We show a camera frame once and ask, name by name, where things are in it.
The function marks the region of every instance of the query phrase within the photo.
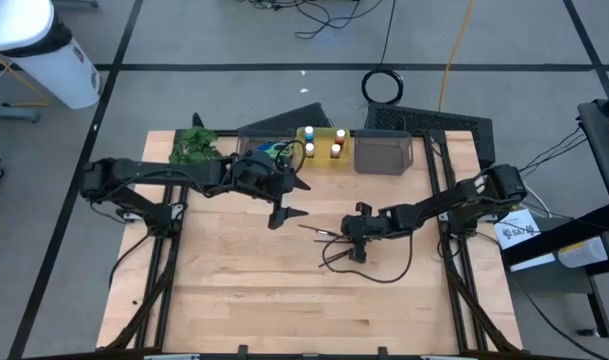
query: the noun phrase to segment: yellow tray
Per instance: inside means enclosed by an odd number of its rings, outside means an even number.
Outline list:
[[[344,167],[348,165],[351,158],[351,133],[346,131],[344,146],[339,158],[331,158],[331,146],[335,144],[335,134],[338,128],[313,128],[313,144],[315,144],[315,156],[307,157],[304,166]],[[304,128],[297,129],[297,140],[306,144],[304,139]]]

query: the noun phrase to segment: wooden table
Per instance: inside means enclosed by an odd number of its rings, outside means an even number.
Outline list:
[[[143,160],[167,162],[173,137],[172,131],[149,133]],[[448,132],[447,139],[458,180],[476,175],[479,166],[470,133]],[[236,141],[220,138],[217,148],[233,152]],[[422,140],[414,139],[412,147],[414,164],[402,176],[357,174],[352,165],[342,170],[305,167],[300,176],[312,191],[296,190],[285,195],[284,202],[310,215],[289,219],[275,231],[267,228],[272,206],[263,201],[236,193],[207,200],[191,192],[164,351],[236,353],[238,345],[246,344],[251,353],[374,354],[378,346],[386,346],[391,354],[456,354],[435,220],[415,232],[410,271],[390,285],[318,268],[323,244],[313,240],[321,235],[297,226],[338,231],[341,218],[355,213],[357,201],[377,209],[431,196]],[[161,186],[137,190],[153,201],[162,199]],[[494,234],[490,225],[478,230]],[[143,224],[128,225],[120,253],[144,234]],[[137,310],[134,303],[143,297],[152,243],[117,270],[98,346],[110,342]],[[482,307],[506,337],[521,346],[498,247],[482,238],[468,244]],[[408,246],[407,239],[374,242],[367,247],[367,264],[340,260],[335,267],[392,278],[403,270]],[[337,244],[334,250],[345,247]],[[470,313],[462,305],[469,347],[474,348]],[[157,311],[151,312],[149,344]]]

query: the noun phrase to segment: artificial plant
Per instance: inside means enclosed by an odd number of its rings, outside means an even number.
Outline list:
[[[205,160],[217,159],[222,156],[213,142],[217,135],[208,129],[197,126],[185,130],[179,144],[173,148],[168,160],[171,164],[196,164]]]

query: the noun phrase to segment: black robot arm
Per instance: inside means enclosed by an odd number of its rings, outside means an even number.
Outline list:
[[[85,165],[80,194],[91,203],[111,201],[119,207],[120,217],[142,218],[152,235],[171,237],[186,204],[156,204],[128,185],[190,186],[207,198],[235,191],[273,203],[268,227],[276,229],[287,218],[307,214],[282,208],[282,195],[294,188],[310,190],[284,159],[276,162],[267,153],[254,150],[191,165],[106,158]]]
[[[419,203],[379,209],[377,216],[371,215],[369,205],[357,203],[360,215],[346,215],[341,230],[354,245],[349,258],[364,263],[365,245],[371,240],[408,236],[426,220],[439,215],[448,217],[453,233],[475,229],[480,217],[506,212],[526,195],[519,171],[513,166],[500,165]]]

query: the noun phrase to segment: concrete floor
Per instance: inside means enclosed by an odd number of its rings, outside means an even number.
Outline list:
[[[334,14],[350,13],[347,1],[323,2]],[[365,9],[374,0],[363,2]],[[599,58],[609,65],[609,0],[573,3]],[[134,4],[139,0],[100,1],[97,10],[80,5],[57,9],[91,60],[108,69]],[[327,29],[306,41],[293,32],[316,25],[295,9],[259,11],[233,0],[143,1],[123,58],[126,65],[142,66],[124,67],[117,75],[91,159],[138,158],[148,131],[189,127],[194,111],[210,128],[235,129],[319,101],[338,126],[361,127],[367,113],[359,88],[364,71],[350,64],[379,61],[390,4],[384,1],[345,29]],[[398,1],[386,62],[445,63],[466,4]],[[295,66],[281,71],[236,67],[267,63],[348,65],[342,67],[347,70],[305,74]],[[477,0],[456,63],[591,65],[591,60],[562,0]],[[169,70],[164,64],[232,64],[229,70],[236,71],[153,71]],[[577,104],[605,97],[595,70],[523,69],[456,70],[449,76],[443,111],[493,119],[498,163],[526,164],[573,130]],[[442,73],[400,73],[406,84],[400,105],[435,110]],[[374,79],[370,87],[385,98],[390,85]],[[301,93],[302,88],[309,91]],[[12,76],[0,82],[0,102],[35,100]],[[0,359],[15,337],[89,125],[101,107],[71,111],[56,99],[51,102],[39,124],[0,120],[0,157],[7,169],[0,183]],[[608,202],[586,145],[542,166],[528,183],[553,211],[570,216]],[[76,201],[25,356],[93,350],[122,231]],[[609,309],[609,275],[598,280]],[[525,348],[586,357],[550,330],[522,294],[511,290]],[[585,296],[534,298],[571,336],[578,328],[594,326]],[[609,357],[609,339],[577,340]]]

